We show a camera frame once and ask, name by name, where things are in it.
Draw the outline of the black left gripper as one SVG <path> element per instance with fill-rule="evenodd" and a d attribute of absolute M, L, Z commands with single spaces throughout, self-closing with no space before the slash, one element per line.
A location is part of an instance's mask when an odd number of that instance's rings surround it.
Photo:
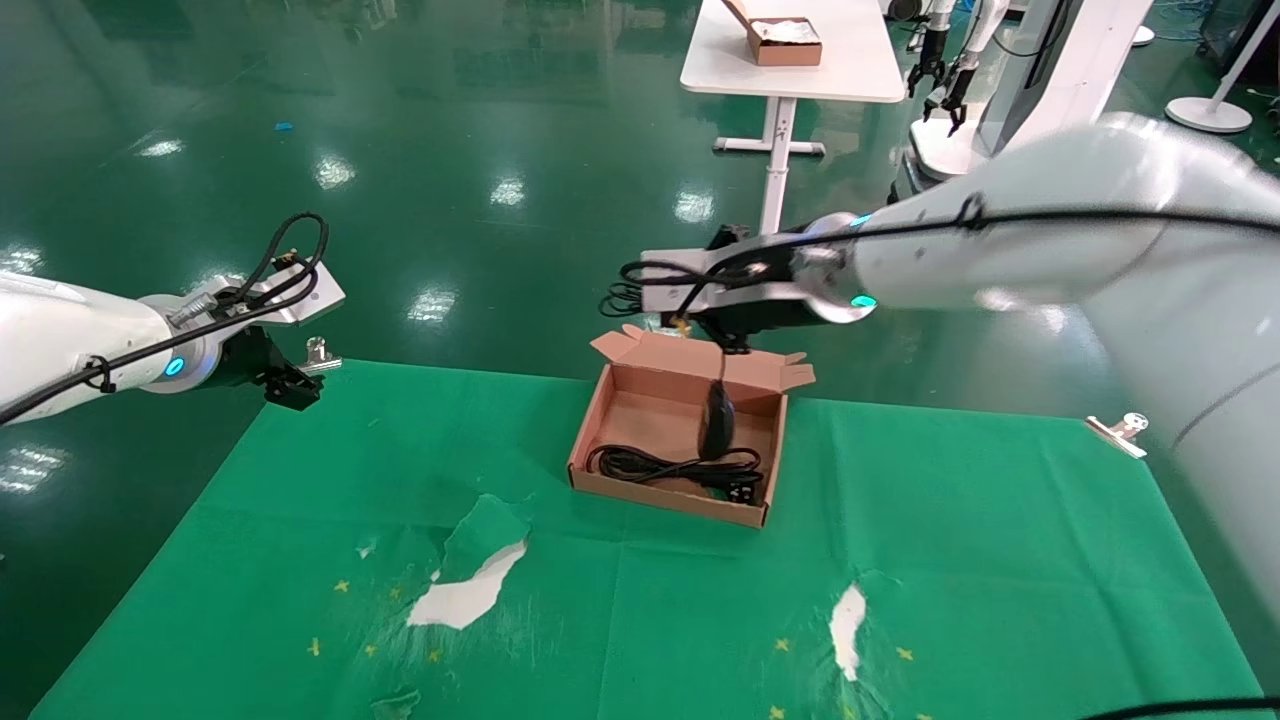
<path fill-rule="evenodd" d="M 323 382 L 289 363 L 262 327 L 250 325 L 221 343 L 205 387 L 253 386 L 269 404 L 301 413 L 319 401 Z"/>

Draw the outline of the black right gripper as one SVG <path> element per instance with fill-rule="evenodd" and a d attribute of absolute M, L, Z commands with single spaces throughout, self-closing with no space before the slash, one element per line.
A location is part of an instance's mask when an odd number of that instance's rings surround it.
<path fill-rule="evenodd" d="M 755 334 L 828 322 L 800 299 L 753 299 L 722 301 L 698 299 L 690 302 L 690 319 L 722 354 L 748 355 Z"/>

